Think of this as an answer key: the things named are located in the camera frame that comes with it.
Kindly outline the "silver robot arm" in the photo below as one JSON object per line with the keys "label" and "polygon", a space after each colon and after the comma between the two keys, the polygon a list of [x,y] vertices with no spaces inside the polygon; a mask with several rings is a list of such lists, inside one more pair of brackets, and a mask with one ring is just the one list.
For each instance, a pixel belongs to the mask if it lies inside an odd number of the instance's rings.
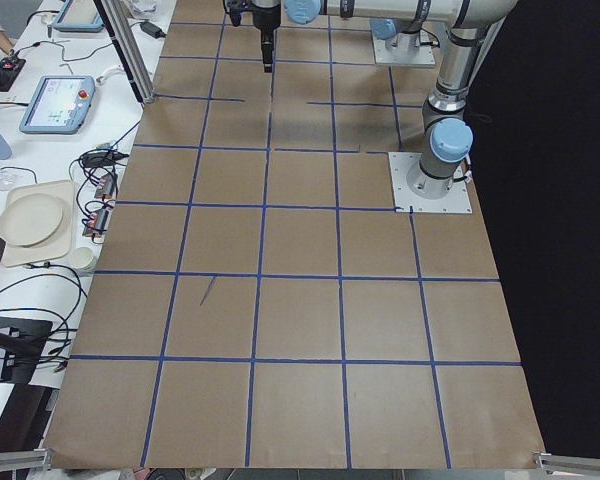
{"label": "silver robot arm", "polygon": [[439,37],[424,28],[420,21],[373,18],[369,21],[369,25],[373,37],[384,41],[387,49],[397,49],[401,40],[408,43],[405,46],[406,50],[418,49],[422,46],[431,48],[441,46]]}
{"label": "silver robot arm", "polygon": [[456,169],[472,146],[473,132],[463,112],[483,44],[491,27],[516,5],[515,1],[226,1],[224,9],[235,26],[244,12],[252,14],[267,72],[272,69],[274,33],[282,13],[300,25],[319,15],[368,18],[376,29],[391,26],[397,34],[417,33],[427,20],[444,24],[448,43],[436,85],[422,108],[426,146],[406,175],[414,194],[438,200],[450,192]]}

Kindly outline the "person hand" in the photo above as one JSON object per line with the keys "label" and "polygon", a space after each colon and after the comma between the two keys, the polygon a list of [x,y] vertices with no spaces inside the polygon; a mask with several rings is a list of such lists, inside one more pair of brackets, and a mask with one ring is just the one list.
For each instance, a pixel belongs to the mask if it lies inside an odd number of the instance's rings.
{"label": "person hand", "polygon": [[11,39],[5,34],[3,30],[0,30],[0,50],[9,54],[13,50],[14,44]]}

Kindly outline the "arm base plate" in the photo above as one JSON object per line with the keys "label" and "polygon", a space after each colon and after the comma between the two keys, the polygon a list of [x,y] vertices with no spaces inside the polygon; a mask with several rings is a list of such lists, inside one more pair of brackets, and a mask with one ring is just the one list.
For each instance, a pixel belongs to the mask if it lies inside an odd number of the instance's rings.
{"label": "arm base plate", "polygon": [[373,36],[372,40],[378,65],[430,69],[436,65],[432,41],[423,30],[417,34],[398,34],[386,40]]}
{"label": "arm base plate", "polygon": [[434,179],[421,170],[419,152],[389,152],[394,209],[399,213],[471,214],[461,166],[451,177]]}

